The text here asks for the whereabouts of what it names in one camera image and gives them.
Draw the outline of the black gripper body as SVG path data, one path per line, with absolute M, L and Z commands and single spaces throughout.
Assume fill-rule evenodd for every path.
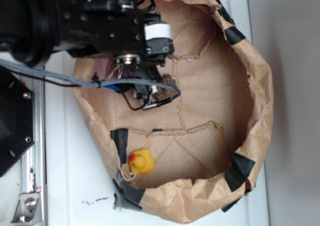
M 83 57 L 102 55 L 119 64 L 129 59 L 153 66 L 163 65 L 175 51 L 172 28 L 160 13 L 112 0 L 86 2 L 84 11 L 89 17 L 85 29 L 92 38 L 84 44 Z

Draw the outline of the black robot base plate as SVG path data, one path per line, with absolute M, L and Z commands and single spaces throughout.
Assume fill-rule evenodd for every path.
M 34 93 L 7 69 L 0 69 L 0 175 L 34 143 Z

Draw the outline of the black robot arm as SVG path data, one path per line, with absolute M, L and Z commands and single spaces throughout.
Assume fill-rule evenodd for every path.
M 0 49 L 30 67 L 56 52 L 163 65 L 172 30 L 155 0 L 0 0 Z

